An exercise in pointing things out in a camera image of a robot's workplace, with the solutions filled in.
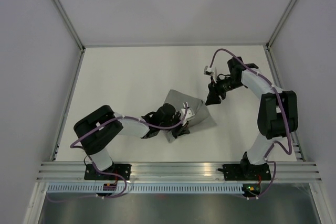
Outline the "grey cloth napkin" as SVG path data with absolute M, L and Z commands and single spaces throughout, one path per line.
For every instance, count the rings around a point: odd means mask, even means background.
M 208 110 L 208 107 L 205 105 L 205 102 L 199 98 L 195 98 L 190 95 L 183 94 L 179 91 L 171 89 L 168 92 L 164 101 L 164 103 L 168 103 L 174 106 L 177 112 L 180 112 L 180 109 L 182 108 L 183 103 L 185 102 L 187 102 L 195 112 L 194 119 L 188 121 L 188 129 L 190 131 L 190 134 L 197 133 L 202 130 L 211 129 L 217 125 L 214 119 L 212 118 Z M 164 133 L 164 136 L 169 143 L 172 143 L 176 140 L 172 138 L 168 139 L 167 133 Z

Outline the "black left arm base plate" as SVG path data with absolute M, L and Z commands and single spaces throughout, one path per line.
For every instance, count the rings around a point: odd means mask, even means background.
M 86 165 L 84 180 L 125 180 L 130 179 L 131 164 L 114 163 L 112 167 L 99 172 L 93 164 Z

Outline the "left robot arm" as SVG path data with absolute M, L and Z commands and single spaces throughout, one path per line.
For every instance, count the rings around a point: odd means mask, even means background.
M 110 106 L 103 105 L 74 125 L 73 130 L 78 139 L 70 145 L 70 148 L 84 150 L 97 168 L 97 175 L 108 180 L 114 176 L 114 162 L 106 146 L 116 136 L 148 139 L 156 137 L 163 131 L 176 139 L 190 133 L 188 125 L 194 116 L 194 111 L 187 102 L 179 111 L 173 105 L 165 103 L 156 111 L 139 118 L 119 114 Z

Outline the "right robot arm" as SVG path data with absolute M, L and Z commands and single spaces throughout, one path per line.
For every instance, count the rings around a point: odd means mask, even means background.
M 226 181 L 270 180 L 268 156 L 280 139 L 289 137 L 298 128 L 297 96 L 284 91 L 263 76 L 254 63 L 245 64 L 240 57 L 228 62 L 229 74 L 217 74 L 212 66 L 204 69 L 211 82 L 206 105 L 220 104 L 229 91 L 245 87 L 259 99 L 257 126 L 259 133 L 252 147 L 243 154 L 239 164 L 224 164 L 219 169 Z

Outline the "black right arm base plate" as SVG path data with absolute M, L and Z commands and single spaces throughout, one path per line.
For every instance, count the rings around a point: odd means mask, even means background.
M 240 164 L 224 164 L 222 173 L 226 181 L 270 181 L 271 172 L 269 165 L 249 165 L 242 167 Z

